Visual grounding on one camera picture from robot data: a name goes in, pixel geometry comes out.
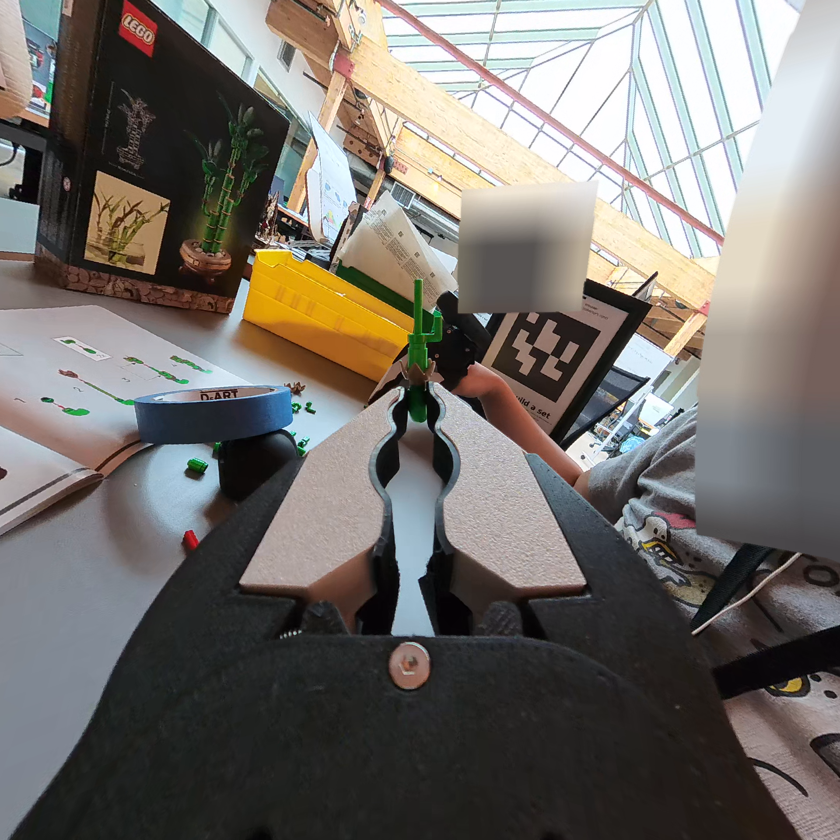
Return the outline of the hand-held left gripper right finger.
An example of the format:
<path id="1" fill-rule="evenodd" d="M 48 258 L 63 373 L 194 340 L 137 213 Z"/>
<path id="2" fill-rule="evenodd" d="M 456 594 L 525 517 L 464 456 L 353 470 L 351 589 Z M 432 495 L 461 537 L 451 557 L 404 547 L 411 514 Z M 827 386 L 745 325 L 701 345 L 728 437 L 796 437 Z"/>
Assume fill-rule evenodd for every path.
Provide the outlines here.
<path id="1" fill-rule="evenodd" d="M 434 627 L 472 627 L 494 602 L 577 596 L 586 580 L 533 458 L 441 384 L 427 387 L 435 504 L 425 603 Z"/>

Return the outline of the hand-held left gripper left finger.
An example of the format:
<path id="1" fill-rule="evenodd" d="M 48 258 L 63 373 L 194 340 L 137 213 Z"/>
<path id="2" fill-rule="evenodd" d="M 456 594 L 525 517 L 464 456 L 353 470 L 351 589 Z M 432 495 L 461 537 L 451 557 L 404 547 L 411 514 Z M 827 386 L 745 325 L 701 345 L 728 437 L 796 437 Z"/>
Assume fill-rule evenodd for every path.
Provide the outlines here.
<path id="1" fill-rule="evenodd" d="M 352 633 L 391 632 L 400 573 L 387 488 L 400 468 L 406 420 L 399 386 L 309 452 L 239 580 L 242 590 L 330 602 Z"/>

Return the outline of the green lego bamboo stalk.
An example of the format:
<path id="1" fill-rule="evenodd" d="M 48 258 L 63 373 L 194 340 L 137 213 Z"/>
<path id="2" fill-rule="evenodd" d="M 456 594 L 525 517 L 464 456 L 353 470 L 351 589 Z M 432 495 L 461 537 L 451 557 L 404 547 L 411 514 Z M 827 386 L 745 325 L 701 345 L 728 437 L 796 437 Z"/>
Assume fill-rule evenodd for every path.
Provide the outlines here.
<path id="1" fill-rule="evenodd" d="M 443 338 L 443 316 L 436 308 L 432 313 L 433 326 L 424 331 L 424 281 L 413 282 L 413 331 L 407 336 L 407 357 L 402 374 L 407 383 L 408 412 L 418 424 L 427 420 L 427 386 L 432 381 L 436 363 L 429 358 L 427 346 Z"/>

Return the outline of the person's right forearm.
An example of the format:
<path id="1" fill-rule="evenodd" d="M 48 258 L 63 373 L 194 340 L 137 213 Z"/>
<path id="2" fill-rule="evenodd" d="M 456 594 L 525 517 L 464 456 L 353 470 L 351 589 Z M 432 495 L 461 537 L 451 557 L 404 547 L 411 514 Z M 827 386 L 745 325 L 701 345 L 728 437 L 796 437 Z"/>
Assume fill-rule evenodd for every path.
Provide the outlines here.
<path id="1" fill-rule="evenodd" d="M 482 364 L 473 363 L 455 394 L 476 398 L 486 420 L 523 451 L 539 456 L 583 497 L 588 497 L 589 472 L 583 470 L 536 423 L 508 383 Z"/>

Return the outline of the lego instruction booklet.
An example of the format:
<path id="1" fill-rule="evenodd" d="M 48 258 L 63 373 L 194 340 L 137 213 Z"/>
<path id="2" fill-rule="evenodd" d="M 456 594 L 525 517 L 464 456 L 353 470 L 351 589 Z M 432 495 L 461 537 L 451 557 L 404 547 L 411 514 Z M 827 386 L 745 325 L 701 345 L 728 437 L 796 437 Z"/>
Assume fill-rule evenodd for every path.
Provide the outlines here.
<path id="1" fill-rule="evenodd" d="M 133 400 L 247 381 L 105 308 L 1 312 L 1 533 L 145 448 Z"/>

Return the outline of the black lego set box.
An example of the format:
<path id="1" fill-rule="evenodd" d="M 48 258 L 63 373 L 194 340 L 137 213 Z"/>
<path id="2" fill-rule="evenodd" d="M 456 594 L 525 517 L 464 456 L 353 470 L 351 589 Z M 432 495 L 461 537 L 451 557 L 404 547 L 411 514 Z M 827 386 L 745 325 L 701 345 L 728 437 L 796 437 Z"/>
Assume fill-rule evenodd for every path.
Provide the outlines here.
<path id="1" fill-rule="evenodd" d="M 289 120 L 153 2 L 66 2 L 35 268 L 228 314 Z"/>

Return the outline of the black rounded object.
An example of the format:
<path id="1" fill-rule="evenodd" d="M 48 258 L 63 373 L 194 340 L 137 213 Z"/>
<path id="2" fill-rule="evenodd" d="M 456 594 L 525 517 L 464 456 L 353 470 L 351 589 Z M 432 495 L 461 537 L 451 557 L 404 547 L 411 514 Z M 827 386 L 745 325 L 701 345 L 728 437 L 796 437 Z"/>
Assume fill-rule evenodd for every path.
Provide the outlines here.
<path id="1" fill-rule="evenodd" d="M 299 457 L 297 440 L 285 429 L 222 441 L 217 450 L 219 489 L 225 498 L 243 501 Z"/>

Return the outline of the green plastic bin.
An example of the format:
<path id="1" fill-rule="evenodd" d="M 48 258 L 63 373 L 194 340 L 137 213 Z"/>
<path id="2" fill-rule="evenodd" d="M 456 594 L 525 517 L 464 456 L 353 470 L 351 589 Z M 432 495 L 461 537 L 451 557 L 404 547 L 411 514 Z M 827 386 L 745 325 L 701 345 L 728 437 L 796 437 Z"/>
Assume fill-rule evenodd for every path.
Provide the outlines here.
<path id="1" fill-rule="evenodd" d="M 339 260 L 336 265 L 336 275 L 393 309 L 409 317 L 413 316 L 414 305 L 411 299 L 372 279 L 361 270 L 351 266 L 345 266 Z"/>

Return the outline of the yellow plastic bin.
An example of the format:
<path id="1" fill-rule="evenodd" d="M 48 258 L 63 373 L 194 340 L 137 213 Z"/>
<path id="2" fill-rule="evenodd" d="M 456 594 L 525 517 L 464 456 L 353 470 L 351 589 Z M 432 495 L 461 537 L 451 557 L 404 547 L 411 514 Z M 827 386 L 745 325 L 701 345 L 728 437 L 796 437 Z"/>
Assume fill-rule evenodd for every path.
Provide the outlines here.
<path id="1" fill-rule="evenodd" d="M 413 318 L 287 249 L 255 253 L 243 320 L 379 381 Z"/>

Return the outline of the white paper sheets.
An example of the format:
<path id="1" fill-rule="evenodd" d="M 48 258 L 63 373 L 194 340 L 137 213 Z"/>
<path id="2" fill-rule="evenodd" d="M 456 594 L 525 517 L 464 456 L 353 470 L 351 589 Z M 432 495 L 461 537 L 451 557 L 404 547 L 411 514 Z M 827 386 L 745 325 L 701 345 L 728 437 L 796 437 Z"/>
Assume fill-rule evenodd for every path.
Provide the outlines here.
<path id="1" fill-rule="evenodd" d="M 458 290 L 451 272 L 389 192 L 381 193 L 362 217 L 338 250 L 338 259 L 343 267 L 359 270 L 409 301 L 414 299 L 414 281 L 422 279 L 426 310 L 432 310 L 441 294 Z"/>

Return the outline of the blue masking tape roll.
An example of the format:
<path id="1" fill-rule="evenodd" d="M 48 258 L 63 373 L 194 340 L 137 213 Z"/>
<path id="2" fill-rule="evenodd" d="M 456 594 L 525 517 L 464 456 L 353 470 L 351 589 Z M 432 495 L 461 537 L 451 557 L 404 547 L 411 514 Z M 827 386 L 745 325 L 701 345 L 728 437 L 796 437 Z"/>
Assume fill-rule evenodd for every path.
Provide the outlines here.
<path id="1" fill-rule="evenodd" d="M 208 444 L 274 433 L 292 422 L 291 390 L 220 386 L 133 400 L 140 440 L 151 445 Z"/>

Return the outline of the white flip chart board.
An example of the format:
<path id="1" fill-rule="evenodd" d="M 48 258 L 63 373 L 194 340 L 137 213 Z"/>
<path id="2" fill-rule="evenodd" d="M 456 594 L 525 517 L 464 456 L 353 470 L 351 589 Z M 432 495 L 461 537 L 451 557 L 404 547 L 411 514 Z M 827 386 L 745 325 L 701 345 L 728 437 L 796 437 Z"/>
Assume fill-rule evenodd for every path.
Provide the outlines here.
<path id="1" fill-rule="evenodd" d="M 306 175 L 309 227 L 317 242 L 331 246 L 340 236 L 350 205 L 356 202 L 356 191 L 344 149 L 311 112 L 308 120 L 317 151 Z"/>

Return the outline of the red ceiling pipe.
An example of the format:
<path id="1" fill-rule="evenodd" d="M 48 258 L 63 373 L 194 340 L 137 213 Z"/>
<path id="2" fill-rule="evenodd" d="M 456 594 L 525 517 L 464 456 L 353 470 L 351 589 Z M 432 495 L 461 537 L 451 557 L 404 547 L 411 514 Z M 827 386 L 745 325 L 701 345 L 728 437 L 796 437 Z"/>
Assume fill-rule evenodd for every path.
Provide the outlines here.
<path id="1" fill-rule="evenodd" d="M 404 23 L 410 25 L 416 32 L 428 40 L 432 45 L 441 48 L 460 65 L 473 71 L 478 78 L 487 82 L 491 87 L 497 88 L 507 95 L 511 100 L 523 106 L 536 118 L 539 118 L 551 128 L 563 135 L 567 140 L 577 145 L 591 157 L 596 159 L 600 164 L 604 165 L 617 175 L 620 175 L 624 182 L 630 186 L 636 187 L 643 192 L 647 197 L 657 204 L 666 207 L 670 212 L 675 214 L 682 222 L 707 236 L 718 246 L 722 246 L 724 242 L 723 234 L 709 225 L 701 222 L 698 218 L 691 215 L 684 207 L 677 204 L 675 201 L 668 198 L 665 194 L 657 191 L 652 185 L 645 181 L 645 179 L 632 173 L 626 167 L 618 164 L 614 159 L 599 149 L 592 143 L 583 139 L 579 134 L 575 133 L 567 126 L 557 120 L 552 114 L 540 108 L 533 101 L 522 95 L 520 90 L 515 89 L 509 85 L 505 80 L 499 78 L 487 67 L 481 65 L 478 61 L 467 56 L 465 52 L 459 49 L 456 45 L 447 40 L 444 36 L 426 26 L 419 18 L 409 13 L 404 7 L 393 1 L 380 1 L 379 4 L 389 13 L 401 19 Z"/>

